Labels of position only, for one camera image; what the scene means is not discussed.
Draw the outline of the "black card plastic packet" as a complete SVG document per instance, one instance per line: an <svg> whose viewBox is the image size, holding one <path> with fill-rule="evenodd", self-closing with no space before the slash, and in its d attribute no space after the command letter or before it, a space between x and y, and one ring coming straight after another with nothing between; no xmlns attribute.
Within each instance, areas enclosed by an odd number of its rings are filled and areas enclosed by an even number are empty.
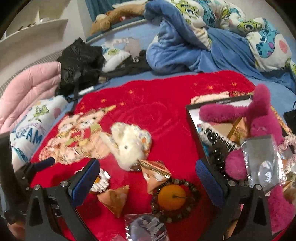
<svg viewBox="0 0 296 241"><path fill-rule="evenodd" d="M248 138L241 144L241 150L249 187L260 185L267 194L285 183L282 159L272 135Z"/></svg>

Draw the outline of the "white lace scrunchie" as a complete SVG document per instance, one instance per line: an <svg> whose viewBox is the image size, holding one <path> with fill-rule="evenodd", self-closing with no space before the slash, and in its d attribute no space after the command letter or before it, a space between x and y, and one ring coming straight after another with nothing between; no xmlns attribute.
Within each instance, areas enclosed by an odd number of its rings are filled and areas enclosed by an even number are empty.
<svg viewBox="0 0 296 241"><path fill-rule="evenodd" d="M95 182L93 183L90 192L91 193L103 193L105 192L109 187L109 181L111 179L110 174L100 169L99 175L97 176Z"/></svg>

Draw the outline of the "magenta plush toy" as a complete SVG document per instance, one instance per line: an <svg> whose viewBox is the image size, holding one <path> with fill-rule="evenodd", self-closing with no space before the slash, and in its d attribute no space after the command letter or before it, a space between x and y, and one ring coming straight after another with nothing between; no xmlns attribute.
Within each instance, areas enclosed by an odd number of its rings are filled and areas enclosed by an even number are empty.
<svg viewBox="0 0 296 241"><path fill-rule="evenodd" d="M264 84L255 87L248 106L206 104L200 108L199 117L204 122L225 123L245 118L250 138L270 135L277 146L284 143L282 129L271 109L270 91ZM267 198L273 233L284 230L295 216L295 207L285 199L283 186L276 184Z"/></svg>

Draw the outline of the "white rabbit plush toy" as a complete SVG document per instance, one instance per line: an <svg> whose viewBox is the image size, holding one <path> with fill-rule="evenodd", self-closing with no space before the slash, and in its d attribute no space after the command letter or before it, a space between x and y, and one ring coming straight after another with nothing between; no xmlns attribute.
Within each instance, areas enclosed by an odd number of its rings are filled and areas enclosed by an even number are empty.
<svg viewBox="0 0 296 241"><path fill-rule="evenodd" d="M138 160L146 160L149 155L151 134L137 125L123 122L115 122L110 131L111 133L101 132L101 140L110 149L121 169L135 171Z"/></svg>

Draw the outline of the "white scream pillow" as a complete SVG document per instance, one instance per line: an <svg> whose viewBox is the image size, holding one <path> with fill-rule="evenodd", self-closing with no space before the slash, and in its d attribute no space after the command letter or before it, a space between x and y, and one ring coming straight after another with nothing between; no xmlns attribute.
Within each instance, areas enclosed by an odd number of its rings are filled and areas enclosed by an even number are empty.
<svg viewBox="0 0 296 241"><path fill-rule="evenodd" d="M22 121L10 134L11 161L14 171L30 161L56 118L67 105L67 100L58 95L40 100L29 108Z"/></svg>

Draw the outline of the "black hair claw clip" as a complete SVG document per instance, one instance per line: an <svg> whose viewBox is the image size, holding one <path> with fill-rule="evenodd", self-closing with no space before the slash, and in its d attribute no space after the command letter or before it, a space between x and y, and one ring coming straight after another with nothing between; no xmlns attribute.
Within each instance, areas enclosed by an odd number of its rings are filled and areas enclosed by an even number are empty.
<svg viewBox="0 0 296 241"><path fill-rule="evenodd" d="M211 128L206 128L202 134L205 135L205 140L208 142L209 163L214 167L215 171L224 172L227 156L232 151L239 149L239 147Z"/></svg>

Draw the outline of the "orange tangerine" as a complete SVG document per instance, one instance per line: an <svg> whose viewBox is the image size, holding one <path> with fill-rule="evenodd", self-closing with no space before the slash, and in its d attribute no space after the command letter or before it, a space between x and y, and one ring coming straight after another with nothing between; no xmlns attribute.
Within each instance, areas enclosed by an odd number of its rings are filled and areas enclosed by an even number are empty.
<svg viewBox="0 0 296 241"><path fill-rule="evenodd" d="M186 202L185 190L175 184L163 187L158 194L158 205L165 211L180 209Z"/></svg>

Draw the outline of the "black cardboard tray box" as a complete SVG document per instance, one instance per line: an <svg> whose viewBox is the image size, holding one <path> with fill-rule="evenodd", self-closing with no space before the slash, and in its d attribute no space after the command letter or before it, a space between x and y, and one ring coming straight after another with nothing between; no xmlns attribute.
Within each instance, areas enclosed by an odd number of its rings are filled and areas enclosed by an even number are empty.
<svg viewBox="0 0 296 241"><path fill-rule="evenodd" d="M203 131L206 128L211 128L213 131L217 132L222 137L230 140L231 142L235 143L239 149L232 151L226 158L225 161L225 171L220 173L223 178L226 180L232 180L239 184L240 186L249 187L248 184L248 178L247 178L247 172L245 167L245 161L243 157L243 153L241 150L241 144L249 137L247 125L245 123L245 118L238 118L237 120L232 120L230 122L225 123L213 123L213 122L204 122L199 117L200 108L206 104L230 104L233 106L248 106L252 102L252 96L251 95L244 95L239 97L233 97L233 98L225 98L221 97L217 100L204 102L204 103L198 103L198 104L192 104L187 106L187 112L189 115L189 118L192 122L192 125L194 126L195 132L198 136L198 139L200 143L203 146L203 150L205 152L205 158L207 159L209 163L209 156L208 156L208 142L205 140L205 135L202 134ZM286 163L285 158L290 157L292 154L289 154L288 156L280 155L282 159L283 165ZM286 170L283 168L285 177L287 178L287 172L289 170ZM284 188L287 186L287 179L284 184L280 184ZM265 194L265 197L268 198L271 192ZM242 211L243 205L241 205L238 210L236 211L236 214L234 215L234 220L231 221L229 228L226 231L225 237L223 240L227 240L229 237L231 237L234 228L238 222L238 218L240 216L240 213ZM273 233L271 231L271 240L278 234Z"/></svg>

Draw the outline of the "pink quilt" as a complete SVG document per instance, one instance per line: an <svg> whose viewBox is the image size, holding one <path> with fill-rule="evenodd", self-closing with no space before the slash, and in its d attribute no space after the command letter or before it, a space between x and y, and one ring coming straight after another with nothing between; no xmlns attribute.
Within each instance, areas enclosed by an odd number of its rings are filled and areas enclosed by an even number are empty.
<svg viewBox="0 0 296 241"><path fill-rule="evenodd" d="M12 131L36 102L55 94L61 63L34 65L18 74L1 96L1 133Z"/></svg>

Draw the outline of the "clear plastic packet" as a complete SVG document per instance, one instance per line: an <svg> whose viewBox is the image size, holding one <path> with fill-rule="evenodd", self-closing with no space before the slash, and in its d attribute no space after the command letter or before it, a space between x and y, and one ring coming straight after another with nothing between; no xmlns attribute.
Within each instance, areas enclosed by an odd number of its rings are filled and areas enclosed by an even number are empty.
<svg viewBox="0 0 296 241"><path fill-rule="evenodd" d="M129 241L170 240L165 224L152 213L126 215L125 232Z"/></svg>

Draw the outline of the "white tube pen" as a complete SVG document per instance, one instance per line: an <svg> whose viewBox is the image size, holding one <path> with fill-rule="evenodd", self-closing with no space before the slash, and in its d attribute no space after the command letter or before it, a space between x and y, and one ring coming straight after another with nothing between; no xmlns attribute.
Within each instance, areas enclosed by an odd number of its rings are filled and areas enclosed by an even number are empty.
<svg viewBox="0 0 296 241"><path fill-rule="evenodd" d="M83 89L83 90L79 91L79 92L78 92L78 95L79 95L79 96L84 96L84 95L86 95L86 94L92 92L93 90L94 90L94 86L91 86L91 87L88 87L88 88L86 88L86 89Z"/></svg>

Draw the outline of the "gold pyramid gift box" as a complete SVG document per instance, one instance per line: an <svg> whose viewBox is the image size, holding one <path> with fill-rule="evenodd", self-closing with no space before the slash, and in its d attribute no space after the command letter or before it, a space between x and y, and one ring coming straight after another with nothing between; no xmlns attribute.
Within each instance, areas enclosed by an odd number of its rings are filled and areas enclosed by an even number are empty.
<svg viewBox="0 0 296 241"><path fill-rule="evenodd" d="M171 178L170 171L161 161L138 160L144 179L147 182L148 194Z"/></svg>

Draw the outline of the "red teddy bear blanket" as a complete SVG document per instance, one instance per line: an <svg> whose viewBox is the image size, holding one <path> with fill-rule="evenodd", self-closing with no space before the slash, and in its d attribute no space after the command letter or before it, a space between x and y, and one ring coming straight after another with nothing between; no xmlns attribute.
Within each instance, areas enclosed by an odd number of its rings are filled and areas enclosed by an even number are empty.
<svg viewBox="0 0 296 241"><path fill-rule="evenodd" d="M148 130L152 136L149 154L151 161L162 161L175 178L192 182L199 199L188 218L167 225L170 240L197 240L217 215L206 191L196 175L196 161L203 156L202 147L187 120L186 106L198 95L223 91L248 93L256 81L240 74L221 71L156 80L131 81L122 87L109 87L86 95L76 107L77 113L114 106L100 121L104 131L114 122L135 124ZM126 204L116 217L97 196L89 194L78 212L98 240L125 236L125 216L151 211L151 196L141 172L126 172L109 155L100 161L110 176L110 188L129 186Z"/></svg>

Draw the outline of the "black clothing pile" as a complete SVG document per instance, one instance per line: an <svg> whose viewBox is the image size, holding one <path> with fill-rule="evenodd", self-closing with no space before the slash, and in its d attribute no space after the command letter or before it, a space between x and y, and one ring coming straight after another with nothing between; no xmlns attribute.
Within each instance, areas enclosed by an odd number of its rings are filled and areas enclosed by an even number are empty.
<svg viewBox="0 0 296 241"><path fill-rule="evenodd" d="M293 110L283 113L283 117L287 126L291 129L293 134L296 134L296 101L293 103Z"/></svg>

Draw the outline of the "black puffer jacket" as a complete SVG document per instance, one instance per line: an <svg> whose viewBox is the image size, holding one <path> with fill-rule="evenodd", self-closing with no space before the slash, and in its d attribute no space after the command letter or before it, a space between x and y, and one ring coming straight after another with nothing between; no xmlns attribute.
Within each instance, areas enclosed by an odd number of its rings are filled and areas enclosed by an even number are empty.
<svg viewBox="0 0 296 241"><path fill-rule="evenodd" d="M67 97L98 84L105 59L101 46L90 46L78 38L57 61L61 63L61 82L55 96Z"/></svg>

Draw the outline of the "small monster print pillow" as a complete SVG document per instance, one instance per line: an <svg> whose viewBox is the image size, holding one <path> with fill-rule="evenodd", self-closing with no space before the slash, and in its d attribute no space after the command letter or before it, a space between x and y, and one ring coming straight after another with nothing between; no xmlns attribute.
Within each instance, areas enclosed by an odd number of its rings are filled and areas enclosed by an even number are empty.
<svg viewBox="0 0 296 241"><path fill-rule="evenodd" d="M113 46L108 46L106 44L102 45L104 64L102 67L102 72L108 73L115 70L119 65L121 65L126 59L128 59L131 54L121 49L114 48Z"/></svg>

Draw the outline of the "brown teddy bear plush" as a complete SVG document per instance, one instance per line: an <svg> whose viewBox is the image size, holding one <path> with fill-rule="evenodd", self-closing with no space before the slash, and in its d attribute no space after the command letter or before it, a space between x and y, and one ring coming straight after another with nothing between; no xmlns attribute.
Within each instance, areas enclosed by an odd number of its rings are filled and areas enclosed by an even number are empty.
<svg viewBox="0 0 296 241"><path fill-rule="evenodd" d="M126 19L144 15L145 1L143 3L124 4L110 10L108 13L97 15L90 28L90 35L97 32L108 31L113 25Z"/></svg>

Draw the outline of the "teal curtain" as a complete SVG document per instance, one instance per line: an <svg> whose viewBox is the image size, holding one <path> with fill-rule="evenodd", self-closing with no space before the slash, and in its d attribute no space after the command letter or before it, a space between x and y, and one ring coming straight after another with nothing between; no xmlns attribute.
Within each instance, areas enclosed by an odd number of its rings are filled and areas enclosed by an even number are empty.
<svg viewBox="0 0 296 241"><path fill-rule="evenodd" d="M96 20L97 15L107 13L112 10L113 4L122 3L119 0L85 0L90 18Z"/></svg>

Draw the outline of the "blue monster print blanket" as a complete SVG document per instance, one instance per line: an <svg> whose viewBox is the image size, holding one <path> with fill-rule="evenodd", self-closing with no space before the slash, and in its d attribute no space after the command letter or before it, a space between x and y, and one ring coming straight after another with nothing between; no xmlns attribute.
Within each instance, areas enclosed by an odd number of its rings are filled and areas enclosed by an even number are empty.
<svg viewBox="0 0 296 241"><path fill-rule="evenodd" d="M159 27L146 53L154 72L232 70L295 91L290 47L265 18L228 1L148 1L144 18Z"/></svg>

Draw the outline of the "white wall shelf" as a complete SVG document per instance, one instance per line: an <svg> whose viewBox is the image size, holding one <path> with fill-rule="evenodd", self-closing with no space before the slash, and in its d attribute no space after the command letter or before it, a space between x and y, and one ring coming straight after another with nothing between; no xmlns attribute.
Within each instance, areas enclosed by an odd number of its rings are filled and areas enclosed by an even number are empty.
<svg viewBox="0 0 296 241"><path fill-rule="evenodd" d="M41 35L51 29L58 29L67 25L68 19L50 20L37 25L25 27L1 40L1 51L10 48L15 43L27 39L29 36Z"/></svg>

